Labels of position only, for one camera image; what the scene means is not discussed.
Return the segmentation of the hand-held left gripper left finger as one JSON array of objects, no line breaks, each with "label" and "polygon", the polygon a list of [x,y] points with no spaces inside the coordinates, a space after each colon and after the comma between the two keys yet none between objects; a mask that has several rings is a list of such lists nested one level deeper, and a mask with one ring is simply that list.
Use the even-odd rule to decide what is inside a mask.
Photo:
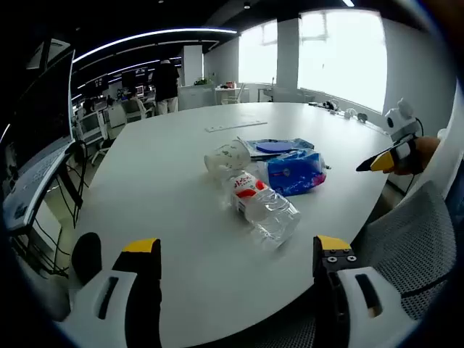
[{"label": "hand-held left gripper left finger", "polygon": [[129,243],[104,268],[100,239],[80,238],[71,265],[79,285],[68,316],[75,346],[160,347],[159,239]]}]

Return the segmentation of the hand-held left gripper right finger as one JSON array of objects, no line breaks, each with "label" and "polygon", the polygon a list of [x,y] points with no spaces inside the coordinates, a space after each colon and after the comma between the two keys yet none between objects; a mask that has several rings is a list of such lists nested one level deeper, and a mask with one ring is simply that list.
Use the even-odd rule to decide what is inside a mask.
[{"label": "hand-held left gripper right finger", "polygon": [[313,239],[317,347],[392,347],[405,328],[400,293],[372,267],[360,267],[338,238]]}]

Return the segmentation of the person's right hand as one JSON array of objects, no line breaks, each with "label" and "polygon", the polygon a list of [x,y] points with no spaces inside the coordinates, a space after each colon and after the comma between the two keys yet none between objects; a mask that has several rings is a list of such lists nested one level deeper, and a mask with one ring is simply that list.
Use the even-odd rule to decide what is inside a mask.
[{"label": "person's right hand", "polygon": [[424,136],[415,138],[411,152],[394,166],[393,173],[396,175],[417,175],[422,173],[439,144],[440,139],[437,137]]}]

